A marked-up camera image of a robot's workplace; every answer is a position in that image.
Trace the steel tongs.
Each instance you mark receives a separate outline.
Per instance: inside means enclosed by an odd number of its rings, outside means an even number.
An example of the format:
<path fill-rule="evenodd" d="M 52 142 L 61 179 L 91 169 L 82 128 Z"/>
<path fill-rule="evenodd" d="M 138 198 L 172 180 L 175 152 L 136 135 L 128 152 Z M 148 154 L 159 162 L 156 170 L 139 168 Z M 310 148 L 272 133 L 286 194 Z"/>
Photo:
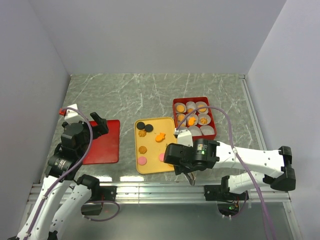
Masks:
<path fill-rule="evenodd" d="M 193 172 L 190 172 L 190 173 L 185 173 L 184 174 L 185 178 L 187 179 L 188 183 L 191 185 L 191 186 L 194 186 L 195 183 L 196 183 L 196 178 L 195 178 L 195 175 Z"/>

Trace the red box lid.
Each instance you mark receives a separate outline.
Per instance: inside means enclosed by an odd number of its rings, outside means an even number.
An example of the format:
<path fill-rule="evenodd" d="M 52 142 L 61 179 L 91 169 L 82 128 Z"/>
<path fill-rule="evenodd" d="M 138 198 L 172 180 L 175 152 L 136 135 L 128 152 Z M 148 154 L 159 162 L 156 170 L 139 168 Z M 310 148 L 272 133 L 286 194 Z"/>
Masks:
<path fill-rule="evenodd" d="M 109 132 L 93 140 L 83 165 L 115 164 L 119 161 L 120 121 L 107 120 Z"/>

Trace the small orange fish cookie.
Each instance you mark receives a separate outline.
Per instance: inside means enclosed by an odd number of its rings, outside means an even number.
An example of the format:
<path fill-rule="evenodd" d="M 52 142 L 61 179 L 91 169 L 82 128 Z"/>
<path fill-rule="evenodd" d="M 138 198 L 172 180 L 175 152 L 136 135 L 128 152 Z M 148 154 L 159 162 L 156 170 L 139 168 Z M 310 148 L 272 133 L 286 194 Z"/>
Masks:
<path fill-rule="evenodd" d="M 155 141 L 156 141 L 157 143 L 160 143 L 160 142 L 162 142 L 163 140 L 165 140 L 165 138 L 166 138 L 166 134 L 160 132 L 160 133 L 155 137 Z"/>

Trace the large orange fish cookie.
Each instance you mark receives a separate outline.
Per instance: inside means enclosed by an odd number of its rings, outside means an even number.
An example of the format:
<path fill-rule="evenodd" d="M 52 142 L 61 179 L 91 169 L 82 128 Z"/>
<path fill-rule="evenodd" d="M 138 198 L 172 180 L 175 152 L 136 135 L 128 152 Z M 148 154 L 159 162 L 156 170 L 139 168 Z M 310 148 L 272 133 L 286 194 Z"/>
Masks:
<path fill-rule="evenodd" d="M 188 125 L 189 126 L 194 126 L 197 124 L 197 118 L 194 117 L 194 116 L 191 116 L 189 119 L 188 119 Z"/>

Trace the maple leaf cookie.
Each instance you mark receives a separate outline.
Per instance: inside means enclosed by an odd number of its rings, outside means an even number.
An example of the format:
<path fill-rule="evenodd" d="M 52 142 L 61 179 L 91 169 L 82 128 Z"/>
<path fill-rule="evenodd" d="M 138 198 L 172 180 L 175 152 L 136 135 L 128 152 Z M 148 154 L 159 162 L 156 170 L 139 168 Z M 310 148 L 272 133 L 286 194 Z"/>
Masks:
<path fill-rule="evenodd" d="M 178 123 L 183 122 L 185 116 L 186 116 L 186 115 L 185 115 L 185 114 L 182 114 L 182 113 L 177 114 L 177 115 L 176 115 L 177 122 L 178 122 Z"/>

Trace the red cookie box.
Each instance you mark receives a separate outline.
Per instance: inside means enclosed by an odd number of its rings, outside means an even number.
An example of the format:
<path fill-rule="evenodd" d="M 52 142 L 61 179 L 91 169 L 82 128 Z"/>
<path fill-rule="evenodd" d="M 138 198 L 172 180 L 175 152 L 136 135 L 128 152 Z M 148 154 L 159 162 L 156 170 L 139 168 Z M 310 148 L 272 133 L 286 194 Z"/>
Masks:
<path fill-rule="evenodd" d="M 205 97 L 205 96 L 174 98 L 173 101 L 172 101 L 172 110 L 173 110 L 173 119 L 174 119 L 174 123 L 175 123 L 175 126 L 176 126 L 176 127 L 177 127 L 177 119 L 176 119 L 176 114 L 177 114 L 177 113 L 175 113 L 174 105 L 175 105 L 175 103 L 183 103 L 183 104 L 186 105 L 186 103 L 189 102 L 189 101 L 192 101 L 192 102 L 195 102 L 195 103 L 196 103 L 196 102 L 199 102 L 199 101 L 202 101 L 202 102 L 207 103 L 207 106 L 210 105 L 208 98 Z M 208 108 L 208 113 L 207 113 L 207 115 L 209 115 L 210 118 L 211 118 L 211 122 L 210 122 L 210 124 L 208 124 L 208 126 L 211 126 L 211 127 L 214 128 L 214 130 L 215 130 L 215 135 L 203 135 L 203 134 L 202 134 L 202 136 L 195 136 L 195 137 L 192 136 L 192 139 L 193 139 L 194 141 L 195 141 L 195 140 L 198 140 L 198 139 L 214 140 L 215 137 L 217 136 L 216 125 L 215 125 L 214 117 L 213 117 L 213 114 L 212 114 L 212 111 L 211 111 L 210 108 Z"/>

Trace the beige dotted cookie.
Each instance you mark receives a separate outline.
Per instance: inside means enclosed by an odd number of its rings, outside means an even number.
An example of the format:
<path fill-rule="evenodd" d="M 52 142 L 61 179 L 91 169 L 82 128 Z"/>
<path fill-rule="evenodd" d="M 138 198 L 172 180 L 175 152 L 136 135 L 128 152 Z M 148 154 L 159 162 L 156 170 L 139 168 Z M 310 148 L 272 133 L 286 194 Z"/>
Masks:
<path fill-rule="evenodd" d="M 199 113 L 205 113 L 207 110 L 206 106 L 202 104 L 198 105 L 197 108 Z"/>

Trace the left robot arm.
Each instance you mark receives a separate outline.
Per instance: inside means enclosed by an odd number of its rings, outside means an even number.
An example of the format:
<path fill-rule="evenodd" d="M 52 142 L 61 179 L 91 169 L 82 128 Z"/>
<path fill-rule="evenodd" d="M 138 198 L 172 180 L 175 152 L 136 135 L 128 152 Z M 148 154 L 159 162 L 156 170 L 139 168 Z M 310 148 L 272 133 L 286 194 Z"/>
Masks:
<path fill-rule="evenodd" d="M 40 194 L 28 220 L 13 239 L 59 240 L 86 202 L 101 200 L 98 178 L 84 174 L 75 180 L 93 140 L 109 132 L 106 119 L 96 112 L 90 116 L 94 126 L 85 118 L 62 124 L 61 142 L 48 161 Z"/>

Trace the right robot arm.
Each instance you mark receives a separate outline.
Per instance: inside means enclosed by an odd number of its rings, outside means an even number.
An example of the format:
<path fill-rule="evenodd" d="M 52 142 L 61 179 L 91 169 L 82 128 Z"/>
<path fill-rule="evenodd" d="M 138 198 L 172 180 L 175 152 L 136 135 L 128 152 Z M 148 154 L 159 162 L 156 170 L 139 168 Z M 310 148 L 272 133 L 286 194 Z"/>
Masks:
<path fill-rule="evenodd" d="M 220 194 L 231 200 L 237 194 L 260 186 L 282 192 L 296 188 L 292 167 L 292 149 L 256 150 L 207 139 L 197 139 L 192 146 L 171 143 L 166 149 L 165 162 L 173 165 L 176 175 L 207 169 L 238 169 L 245 172 L 221 180 Z"/>

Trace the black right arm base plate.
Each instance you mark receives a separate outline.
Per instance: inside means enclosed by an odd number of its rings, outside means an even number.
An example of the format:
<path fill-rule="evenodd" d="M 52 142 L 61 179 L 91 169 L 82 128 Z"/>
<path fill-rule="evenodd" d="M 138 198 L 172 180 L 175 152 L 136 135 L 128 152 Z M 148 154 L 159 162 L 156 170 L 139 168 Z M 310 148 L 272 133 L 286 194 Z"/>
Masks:
<path fill-rule="evenodd" d="M 217 201 L 224 203 L 232 203 L 234 201 L 248 200 L 249 196 L 246 192 L 231 193 L 229 187 L 222 185 L 205 185 L 204 197 L 206 201 Z"/>

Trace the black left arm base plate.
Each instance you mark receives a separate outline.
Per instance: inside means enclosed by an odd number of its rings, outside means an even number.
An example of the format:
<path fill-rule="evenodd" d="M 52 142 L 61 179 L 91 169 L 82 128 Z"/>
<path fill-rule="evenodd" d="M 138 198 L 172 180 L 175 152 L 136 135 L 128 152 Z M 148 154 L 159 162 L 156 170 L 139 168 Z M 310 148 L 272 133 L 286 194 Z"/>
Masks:
<path fill-rule="evenodd" d="M 116 199 L 117 187 L 111 186 L 99 186 L 92 190 L 91 198 L 89 201 L 112 201 Z"/>

